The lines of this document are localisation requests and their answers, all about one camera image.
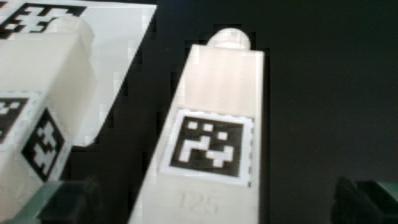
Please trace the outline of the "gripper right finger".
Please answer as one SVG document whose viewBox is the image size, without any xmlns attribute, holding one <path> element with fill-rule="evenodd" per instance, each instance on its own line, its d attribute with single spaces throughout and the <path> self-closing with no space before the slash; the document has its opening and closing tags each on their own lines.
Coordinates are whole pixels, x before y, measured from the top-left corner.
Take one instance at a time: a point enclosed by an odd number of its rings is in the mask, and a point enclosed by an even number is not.
<svg viewBox="0 0 398 224">
<path fill-rule="evenodd" d="M 398 224 L 398 182 L 338 179 L 332 224 Z"/>
</svg>

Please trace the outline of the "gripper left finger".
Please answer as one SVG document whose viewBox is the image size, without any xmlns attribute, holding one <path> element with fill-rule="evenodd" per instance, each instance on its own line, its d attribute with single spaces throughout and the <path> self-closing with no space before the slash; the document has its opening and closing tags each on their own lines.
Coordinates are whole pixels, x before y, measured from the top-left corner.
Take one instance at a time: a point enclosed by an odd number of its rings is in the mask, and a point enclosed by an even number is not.
<svg viewBox="0 0 398 224">
<path fill-rule="evenodd" d="M 48 182 L 11 224 L 101 224 L 101 187 L 96 178 Z"/>
</svg>

